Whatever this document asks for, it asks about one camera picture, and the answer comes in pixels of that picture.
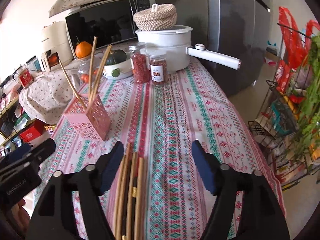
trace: cardboard box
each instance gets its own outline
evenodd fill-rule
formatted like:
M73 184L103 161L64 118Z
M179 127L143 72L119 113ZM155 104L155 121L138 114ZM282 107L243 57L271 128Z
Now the cardboard box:
M35 120L27 130L20 134L20 137L23 139L24 142L30 142L42 135L43 129L44 123L40 120Z

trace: white bowl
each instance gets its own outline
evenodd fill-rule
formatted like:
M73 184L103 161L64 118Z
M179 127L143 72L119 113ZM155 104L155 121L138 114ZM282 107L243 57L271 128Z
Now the white bowl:
M105 65L103 67L102 75L108 79L122 79L129 77L133 74L131 60L130 60L130 52L126 52L127 60L114 65ZM112 72L115 69L119 69L120 73L118 76L113 76Z

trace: chopsticks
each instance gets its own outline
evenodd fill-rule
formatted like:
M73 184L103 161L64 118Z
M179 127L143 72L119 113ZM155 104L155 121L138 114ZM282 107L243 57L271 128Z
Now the chopsticks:
M122 232L122 220L123 220L123 209L124 209L124 193L125 193L125 188L126 188L126 182L127 182L127 173L128 169L131 167L128 167L129 160L130 160L130 147L131 144L128 143L127 146L127 151L126 155L124 158L124 166L123 166L123 173L121 176L121 185L119 189L119 200L118 200L118 209L116 213L116 231L115 231L115 236L116 240L121 240L121 232Z
M98 87L99 87L99 83L100 83L100 79L102 76L102 72L103 72L103 68L104 65L106 63L106 60L109 56L110 50L111 50L111 44L108 45L108 47L106 48L106 51L103 54L102 60L100 62L99 65L99 70L96 76L96 80L94 82L94 86L92 88L92 68L93 68L93 60L94 60L94 52L97 46L97 37L94 37L93 39L93 46L92 46L92 50L91 50L91 58L90 58L90 68L89 68L89 92L88 92L88 105L91 103L91 101L95 98L97 91L98 91ZM73 86L73 84L70 81L70 78L68 77L68 74L65 70L65 68L62 65L62 62L59 60L60 66L62 68L62 71L64 73L64 75L66 76L66 79L72 89L72 91L74 92L74 94L76 95L76 97L78 98L79 102L81 103L81 105L84 107L84 109L87 109L86 105L84 104L81 96L79 95L79 93L77 92L77 90L75 89L75 87Z
M90 58L90 68L89 68L89 95L91 95L91 83L92 83L92 68L93 68L93 59L94 59L94 52L97 46L97 37L93 38L93 45L91 50L91 58Z
M130 173L130 182L129 182L129 193L128 193L128 205L127 205L127 216L126 216L126 240L131 240L132 238L132 207L135 206L135 201L134 201L134 206L133 206L133 198L136 198L136 188L135 191L133 189L134 187L134 176L136 174L137 170L137 160L138 156L137 153L134 152L132 156L132 164L131 164L131 173Z
M62 71L63 71L64 75L66 76L66 79L67 79L67 81L68 81L68 83L69 83L72 91L73 91L74 94L76 95L76 98L78 98L78 100L79 100L79 102L81 103L81 105L83 106L83 108L84 108L84 109L87 109L87 107L85 106L82 98L80 97L80 95L78 94L77 90L76 90L75 87L73 86L73 84L72 84L72 82L71 82L71 80L70 80L70 78L69 78L69 76L68 76L66 70L64 69L64 67L63 67L63 65L62 65L62 62L61 62L60 60L59 60L59 63L60 63L60 66L61 66L61 68L62 68Z
M117 213L118 213L118 204L119 204L119 195L120 195L120 187L121 187L121 180L122 180L122 173L123 173L123 167L124 167L124 162L125 162L125 157L126 155L123 156L122 161L120 163L119 167L119 178L118 178L118 183L117 183L117 188L116 188L116 199L115 199L115 210L113 212L113 234L116 234L116 225L117 225Z
M103 57L102 57L102 60L100 62L100 66L99 66L99 70L98 70L98 73L96 75L96 80L94 82L94 86L93 86L93 90L91 91L91 94L89 95L89 104L91 103L91 101L95 98L96 96L96 93L98 91L98 87L99 87L99 83L100 83L100 79L101 79L101 76L102 76L102 72L103 72L103 68L104 68L104 65L106 63L106 60L109 56L109 53L110 53L110 50L111 50L111 47L112 45L109 44L106 51L104 52L103 54Z
M137 184L137 197L136 197L136 210L134 218L134 240L140 240L140 216L141 216L141 201L142 201L142 178L143 178L143 158L139 158L138 167L138 184Z
M113 232L116 240L140 240L141 208L143 197L143 158L134 152L130 156L128 143L119 167L116 189Z

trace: white pot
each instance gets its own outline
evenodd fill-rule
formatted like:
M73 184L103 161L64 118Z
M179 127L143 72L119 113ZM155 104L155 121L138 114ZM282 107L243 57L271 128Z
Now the white pot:
M130 77L133 75L131 60L130 60L130 52L126 52L127 60L124 62L114 64L114 65L105 65L103 67L102 75L108 79L122 79L126 77Z
M240 60L234 57L206 50L202 44L191 47L189 26L175 25L162 31L136 30L139 42L145 42L147 49L164 49L167 51L167 69L174 73L189 65L190 56L207 59L233 69L239 69Z

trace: white wall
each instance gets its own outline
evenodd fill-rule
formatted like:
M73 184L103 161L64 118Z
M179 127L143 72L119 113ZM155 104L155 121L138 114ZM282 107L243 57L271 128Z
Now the white wall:
M40 33L43 26L63 20L66 12L49 19L56 0L12 0L0 24L0 80L20 64L41 53Z
M279 6L287 7L290 10L300 31L305 29L309 20L316 20L316 17L313 15L305 0L271 0L269 40L272 44L276 43L278 47L280 47L282 37L280 27L277 25L279 22Z

